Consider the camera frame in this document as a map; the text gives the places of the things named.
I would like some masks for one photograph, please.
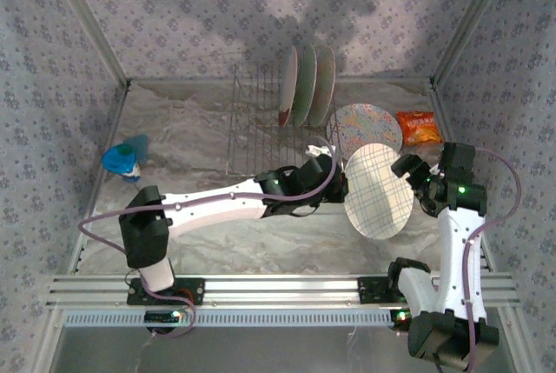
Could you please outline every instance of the ventilation grille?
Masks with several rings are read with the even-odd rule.
[[[145,323],[144,310],[67,310],[66,327],[171,327],[179,323]],[[389,310],[197,310],[198,327],[341,327],[392,326]]]

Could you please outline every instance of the dish rack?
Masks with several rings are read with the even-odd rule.
[[[311,136],[326,138],[335,145],[338,157],[341,157],[338,130],[327,131],[326,127],[314,127],[310,122],[301,127],[278,125],[279,62],[237,63],[233,72],[227,176],[252,177],[283,166],[301,167],[308,160],[305,150]],[[325,122],[335,113],[333,97]]]

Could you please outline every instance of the snack bag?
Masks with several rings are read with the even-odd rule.
[[[442,143],[442,137],[434,123],[433,112],[418,110],[399,111],[396,113],[403,133],[405,145],[421,143]]]

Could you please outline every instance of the patterned wall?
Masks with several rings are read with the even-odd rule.
[[[87,0],[131,77],[220,76],[230,57],[326,43],[349,75],[426,77],[469,0]]]
[[[39,294],[67,268],[117,85],[65,0],[0,0],[0,11],[0,371],[25,372]]]
[[[518,279],[546,371],[556,371],[555,1],[493,0],[441,91],[458,140],[497,150],[520,173],[521,209],[489,239],[499,269]],[[481,163],[490,210],[507,212],[513,180]]]

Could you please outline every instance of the plate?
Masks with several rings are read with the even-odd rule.
[[[316,85],[314,87],[313,102],[309,111],[308,122],[318,127],[327,115],[336,77],[336,61],[330,47],[319,51],[316,59]]]
[[[345,159],[349,159],[366,144],[382,143],[400,151],[403,143],[396,119],[384,109],[368,103],[354,103],[339,108],[328,121],[327,135],[335,142],[340,140]]]
[[[363,236],[385,240],[406,225],[414,205],[414,194],[404,178],[390,166],[400,155],[384,144],[367,144],[346,165],[349,193],[344,207],[349,222]]]
[[[307,47],[303,51],[299,62],[297,73],[297,84],[295,86],[294,105],[292,106],[291,123],[295,127],[301,127],[313,102],[314,84],[316,82],[316,53],[313,47]]]
[[[278,111],[278,124],[285,127],[292,110],[295,96],[295,83],[297,82],[297,50],[289,49],[286,60],[282,66],[280,84],[280,107]]]

